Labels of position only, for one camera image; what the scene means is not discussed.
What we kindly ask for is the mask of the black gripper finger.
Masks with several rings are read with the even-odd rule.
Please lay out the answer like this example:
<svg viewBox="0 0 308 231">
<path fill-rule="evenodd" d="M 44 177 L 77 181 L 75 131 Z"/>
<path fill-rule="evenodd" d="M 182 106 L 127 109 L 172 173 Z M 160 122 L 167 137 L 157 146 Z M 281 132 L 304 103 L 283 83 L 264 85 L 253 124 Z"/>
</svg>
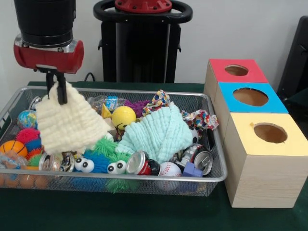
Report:
<svg viewBox="0 0 308 231">
<path fill-rule="evenodd" d="M 47 93 L 48 93 L 48 94 L 49 94 L 51 88 L 52 88 L 53 85 L 54 85 L 53 77 L 54 77 L 54 73 L 52 73 L 52 72 L 48 72 L 48 73 L 46 74 L 46 86 L 47 86 Z"/>
<path fill-rule="evenodd" d="M 58 102 L 60 105 L 67 103 L 66 79 L 64 73 L 58 73 Z"/>
</svg>

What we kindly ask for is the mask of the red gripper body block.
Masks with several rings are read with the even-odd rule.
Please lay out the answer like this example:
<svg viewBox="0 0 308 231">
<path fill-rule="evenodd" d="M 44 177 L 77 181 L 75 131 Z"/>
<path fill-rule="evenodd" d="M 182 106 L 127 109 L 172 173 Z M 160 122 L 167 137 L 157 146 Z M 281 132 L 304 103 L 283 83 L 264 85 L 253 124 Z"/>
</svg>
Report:
<svg viewBox="0 0 308 231">
<path fill-rule="evenodd" d="M 13 52 L 16 61 L 29 69 L 51 69 L 60 73 L 75 74 L 82 66 L 84 45 L 81 40 L 73 39 L 64 47 L 36 48 L 28 46 L 17 35 L 14 40 Z"/>
</svg>

